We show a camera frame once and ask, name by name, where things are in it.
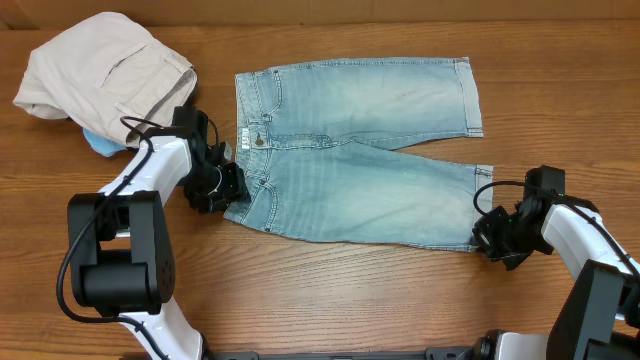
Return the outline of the light blue denim shorts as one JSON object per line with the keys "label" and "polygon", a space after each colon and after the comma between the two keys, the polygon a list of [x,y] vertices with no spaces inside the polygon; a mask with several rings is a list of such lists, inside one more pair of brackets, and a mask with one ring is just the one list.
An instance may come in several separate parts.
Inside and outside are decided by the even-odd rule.
{"label": "light blue denim shorts", "polygon": [[309,242],[475,249],[492,167],[407,153],[482,136],[467,58],[314,61],[241,73],[235,87],[249,196],[227,219]]}

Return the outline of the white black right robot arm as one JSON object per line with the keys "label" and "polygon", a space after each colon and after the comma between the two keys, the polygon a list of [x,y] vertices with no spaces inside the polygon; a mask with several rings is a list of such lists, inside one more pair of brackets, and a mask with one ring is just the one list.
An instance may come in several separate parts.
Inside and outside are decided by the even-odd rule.
{"label": "white black right robot arm", "polygon": [[618,333],[616,321],[639,326],[639,264],[605,228],[599,210],[565,192],[563,170],[529,170],[512,214],[484,211],[473,228],[481,252],[509,270],[533,252],[557,253],[574,285],[547,335],[492,330],[466,359],[636,359],[639,338]]}

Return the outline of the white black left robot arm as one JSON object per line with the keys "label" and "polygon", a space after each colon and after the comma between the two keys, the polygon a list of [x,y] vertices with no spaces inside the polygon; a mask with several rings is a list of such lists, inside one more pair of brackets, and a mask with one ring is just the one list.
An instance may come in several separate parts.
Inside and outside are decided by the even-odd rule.
{"label": "white black left robot arm", "polygon": [[58,305],[79,323],[124,326],[151,359],[211,359],[173,296],[164,205],[180,187],[192,209],[223,212],[249,199],[244,172],[227,143],[208,141],[216,125],[193,106],[175,107],[167,125],[132,116],[120,122],[138,136],[139,150],[113,182],[69,201]]}

